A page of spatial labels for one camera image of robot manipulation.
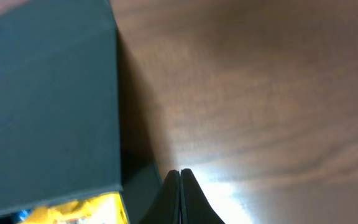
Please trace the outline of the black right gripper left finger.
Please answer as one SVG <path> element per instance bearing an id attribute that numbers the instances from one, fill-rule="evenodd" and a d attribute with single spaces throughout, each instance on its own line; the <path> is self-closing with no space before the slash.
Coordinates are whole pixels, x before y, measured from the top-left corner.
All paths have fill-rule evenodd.
<path id="1" fill-rule="evenodd" d="M 143 216 L 140 224 L 180 223 L 180 174 L 177 170 L 168 172 L 152 206 Z"/>

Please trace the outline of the blue Oreo cookie pack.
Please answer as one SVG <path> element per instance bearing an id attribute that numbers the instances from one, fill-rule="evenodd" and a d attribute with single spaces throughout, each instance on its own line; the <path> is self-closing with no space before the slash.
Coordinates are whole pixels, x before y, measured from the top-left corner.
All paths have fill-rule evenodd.
<path id="1" fill-rule="evenodd" d="M 23 222 L 30 215 L 32 210 L 21 210 L 15 216 L 14 220 L 16 223 Z"/>

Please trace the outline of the black gift box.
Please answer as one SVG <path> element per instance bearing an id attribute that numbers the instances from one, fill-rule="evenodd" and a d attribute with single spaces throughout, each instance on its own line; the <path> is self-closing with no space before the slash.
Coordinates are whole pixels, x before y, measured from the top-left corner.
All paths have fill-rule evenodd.
<path id="1" fill-rule="evenodd" d="M 0 15 L 0 223 L 112 191 L 130 223 L 146 213 L 160 180 L 121 149 L 117 41 L 105 0 Z"/>

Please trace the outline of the yellow Hershey's Kisses bag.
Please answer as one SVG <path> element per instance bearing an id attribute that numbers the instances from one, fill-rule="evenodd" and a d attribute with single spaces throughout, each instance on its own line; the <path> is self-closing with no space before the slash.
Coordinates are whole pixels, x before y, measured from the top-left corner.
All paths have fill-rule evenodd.
<path id="1" fill-rule="evenodd" d="M 21 223 L 25 224 L 128 224 L 119 192 L 108 192 L 85 200 L 33 209 Z"/>

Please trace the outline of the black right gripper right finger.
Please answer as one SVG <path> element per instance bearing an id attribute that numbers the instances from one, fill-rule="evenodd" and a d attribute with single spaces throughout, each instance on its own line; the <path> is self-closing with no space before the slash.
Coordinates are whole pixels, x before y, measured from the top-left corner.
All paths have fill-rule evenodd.
<path id="1" fill-rule="evenodd" d="M 181 222 L 183 224 L 224 224 L 210 206 L 191 169 L 180 173 Z"/>

